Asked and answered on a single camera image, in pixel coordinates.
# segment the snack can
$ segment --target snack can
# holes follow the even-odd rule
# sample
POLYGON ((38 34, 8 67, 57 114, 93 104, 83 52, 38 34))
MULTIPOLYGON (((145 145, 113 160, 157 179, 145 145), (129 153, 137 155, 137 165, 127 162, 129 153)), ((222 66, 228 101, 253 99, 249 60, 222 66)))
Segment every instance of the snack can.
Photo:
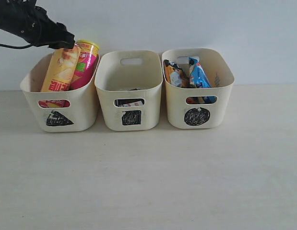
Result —
MULTIPOLYGON (((80 51, 80 47, 75 45, 73 49, 61 48, 53 53, 41 92, 69 90, 80 51)), ((40 101, 39 105, 44 108, 60 108, 64 103, 65 100, 40 101)))
POLYGON ((71 81, 70 90, 76 90, 89 83, 93 77, 96 62, 99 60, 99 45, 87 40, 78 40, 76 44, 81 48, 81 53, 71 81))

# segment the black chalkboard label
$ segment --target black chalkboard label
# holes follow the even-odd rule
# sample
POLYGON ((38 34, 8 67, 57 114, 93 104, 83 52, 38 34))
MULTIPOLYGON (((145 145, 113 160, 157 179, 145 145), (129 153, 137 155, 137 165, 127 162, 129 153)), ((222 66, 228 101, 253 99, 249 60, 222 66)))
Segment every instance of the black chalkboard label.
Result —
POLYGON ((190 109, 185 114, 185 122, 189 126, 200 126, 210 119, 210 112, 205 108, 190 109))
POLYGON ((123 117, 121 118, 123 126, 132 126, 141 124, 141 111, 125 111, 123 117))
POLYGON ((69 120, 66 116, 63 114, 52 110, 51 114, 48 116, 46 120, 47 126, 70 126, 73 125, 73 122, 69 120))

